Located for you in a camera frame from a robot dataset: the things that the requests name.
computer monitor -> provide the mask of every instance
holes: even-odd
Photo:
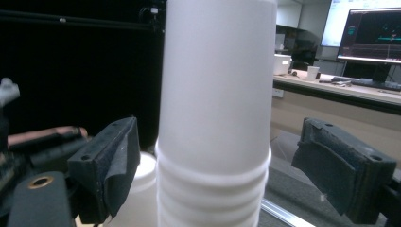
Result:
[[[338,59],[401,63],[401,9],[351,9]]]

desk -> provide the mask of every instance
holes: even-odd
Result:
[[[401,96],[378,89],[339,87],[319,80],[274,76],[273,87],[284,96],[273,97],[271,134],[280,130],[301,134],[305,117],[318,118],[341,127],[365,143],[392,156],[401,166]],[[321,75],[321,79],[333,76]]]

ceiling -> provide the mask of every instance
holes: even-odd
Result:
[[[321,2],[331,2],[331,0],[277,0],[278,6],[281,5],[293,5],[293,4],[313,4]]]

keyboard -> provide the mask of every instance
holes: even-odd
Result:
[[[350,81],[351,84],[356,86],[372,87],[377,89],[401,92],[401,84],[396,82],[388,82],[388,81],[377,82],[377,81],[372,81],[371,79],[353,79],[347,77],[333,77],[331,81],[332,82]]]

screen display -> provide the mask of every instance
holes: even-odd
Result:
[[[338,58],[401,63],[401,9],[350,10]]]
[[[350,9],[399,8],[399,0],[332,0],[322,37],[322,46],[339,47]]]

